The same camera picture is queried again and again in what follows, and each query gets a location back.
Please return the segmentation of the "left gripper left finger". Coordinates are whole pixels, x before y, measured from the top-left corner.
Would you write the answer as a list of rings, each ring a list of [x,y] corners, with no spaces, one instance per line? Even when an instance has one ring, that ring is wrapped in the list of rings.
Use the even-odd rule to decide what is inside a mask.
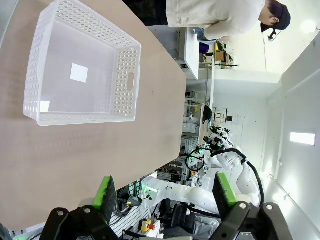
[[[112,176],[105,176],[93,200],[69,211],[63,207],[53,209],[41,233],[42,240],[118,240],[110,227],[117,205],[117,190]]]

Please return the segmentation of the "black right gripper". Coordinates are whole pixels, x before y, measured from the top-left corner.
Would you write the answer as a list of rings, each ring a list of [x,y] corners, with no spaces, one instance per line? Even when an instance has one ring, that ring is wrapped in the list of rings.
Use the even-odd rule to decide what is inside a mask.
[[[208,140],[208,144],[210,145],[212,151],[220,151],[224,149],[224,142],[218,137],[210,138]]]

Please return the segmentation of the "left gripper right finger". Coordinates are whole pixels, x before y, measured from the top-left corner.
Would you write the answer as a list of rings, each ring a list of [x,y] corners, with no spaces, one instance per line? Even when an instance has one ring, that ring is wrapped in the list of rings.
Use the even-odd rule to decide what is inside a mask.
[[[221,224],[212,235],[213,240],[236,240],[241,233],[249,233],[255,240],[291,240],[292,234],[280,207],[274,202],[260,207],[236,200],[224,173],[214,179],[215,198]]]

